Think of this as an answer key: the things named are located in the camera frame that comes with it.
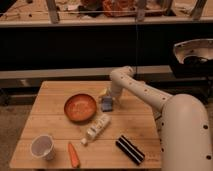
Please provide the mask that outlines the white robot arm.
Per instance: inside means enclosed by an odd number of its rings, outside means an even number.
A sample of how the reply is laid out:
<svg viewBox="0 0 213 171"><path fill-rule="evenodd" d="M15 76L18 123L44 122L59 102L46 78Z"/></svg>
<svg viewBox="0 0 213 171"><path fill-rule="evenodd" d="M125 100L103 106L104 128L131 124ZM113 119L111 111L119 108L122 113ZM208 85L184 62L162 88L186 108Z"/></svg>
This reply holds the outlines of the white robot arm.
<svg viewBox="0 0 213 171"><path fill-rule="evenodd" d="M189 94L171 95L133 78L124 66L111 71L107 92L118 99L126 89L162 116L162 171L213 171L213 148L208 112Z"/></svg>

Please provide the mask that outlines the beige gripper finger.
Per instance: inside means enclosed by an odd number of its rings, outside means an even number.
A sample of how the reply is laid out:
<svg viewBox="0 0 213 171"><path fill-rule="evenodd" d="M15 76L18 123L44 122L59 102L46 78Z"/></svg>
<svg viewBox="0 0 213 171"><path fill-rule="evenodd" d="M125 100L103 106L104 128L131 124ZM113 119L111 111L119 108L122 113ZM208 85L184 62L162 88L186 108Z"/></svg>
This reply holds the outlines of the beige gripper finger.
<svg viewBox="0 0 213 171"><path fill-rule="evenodd" d="M117 105L117 106L121 105L120 98L114 97L113 100L114 100L115 105Z"/></svg>
<svg viewBox="0 0 213 171"><path fill-rule="evenodd" d="M107 95L108 95L108 88L105 88L99 93L99 98L102 98Z"/></svg>

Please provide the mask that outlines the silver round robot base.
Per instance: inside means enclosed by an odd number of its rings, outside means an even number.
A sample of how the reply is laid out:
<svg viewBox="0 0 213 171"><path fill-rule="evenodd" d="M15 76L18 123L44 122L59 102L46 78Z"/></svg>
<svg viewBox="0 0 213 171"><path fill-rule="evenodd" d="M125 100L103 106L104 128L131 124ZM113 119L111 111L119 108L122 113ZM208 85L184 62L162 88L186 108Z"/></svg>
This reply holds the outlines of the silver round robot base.
<svg viewBox="0 0 213 171"><path fill-rule="evenodd" d="M176 43L173 54L180 64L190 56L213 60L213 38L192 39Z"/></svg>

